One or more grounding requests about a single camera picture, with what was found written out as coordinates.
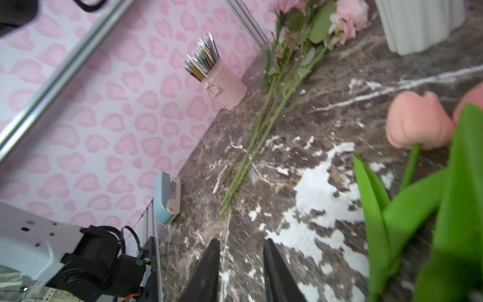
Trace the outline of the pink tulip stem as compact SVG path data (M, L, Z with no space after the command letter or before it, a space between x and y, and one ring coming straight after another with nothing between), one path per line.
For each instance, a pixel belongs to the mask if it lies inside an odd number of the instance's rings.
M377 301L383 294L387 280L399 270L403 249L440 204L439 185L445 180L446 169L411 182L421 150L443 147L453 134L452 119L436 94L420 96L405 91L395 97L387 114L387 139L397 148L412 151L399 194L393 200L379 176L358 154L354 155L369 248L368 301Z
M482 283L482 84L457 106L444 193L413 301L462 301Z

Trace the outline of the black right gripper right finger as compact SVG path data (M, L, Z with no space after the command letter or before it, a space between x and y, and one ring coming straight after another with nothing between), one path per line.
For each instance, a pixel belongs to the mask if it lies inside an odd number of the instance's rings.
M272 239L264 242L265 300L306 301Z

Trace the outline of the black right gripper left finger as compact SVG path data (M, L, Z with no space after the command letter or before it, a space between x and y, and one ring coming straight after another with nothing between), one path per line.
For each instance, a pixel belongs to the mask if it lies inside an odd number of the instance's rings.
M178 302L217 301L219 273L220 241L212 239Z

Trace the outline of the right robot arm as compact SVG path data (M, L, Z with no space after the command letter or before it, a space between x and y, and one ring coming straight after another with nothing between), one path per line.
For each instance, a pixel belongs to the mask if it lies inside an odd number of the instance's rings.
M137 252L128 255L124 235L114 227L68 225L1 203L1 268L83 301L163 301L153 202L141 226L143 246L127 228L136 241L130 251ZM220 241L213 239L178 301L218 301L220 252ZM265 241L263 256L265 301L307 301L273 240Z

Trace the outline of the large pink peony stem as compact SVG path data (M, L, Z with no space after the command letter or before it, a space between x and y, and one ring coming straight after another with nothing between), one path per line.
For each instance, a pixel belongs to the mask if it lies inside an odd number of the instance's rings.
M355 39L358 32L367 28L369 10L368 2L360 0L271 2L270 13L276 17L276 23L262 78L268 93L249 136L224 177L231 179L231 184L221 201L221 216L227 214L298 86L328 52Z

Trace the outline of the magenta rose stem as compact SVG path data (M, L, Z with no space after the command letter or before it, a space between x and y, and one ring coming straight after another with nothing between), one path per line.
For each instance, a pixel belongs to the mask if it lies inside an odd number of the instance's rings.
M288 86L290 73L311 47L308 34L314 16L324 1L266 1L265 16L274 22L270 44L265 48L265 67L261 92L268 91L261 112L257 114L241 151L226 171L221 183L232 177L232 185L243 182L244 170L249 169L258 156L256 149L265 141L277 119L276 111L283 101L283 89Z

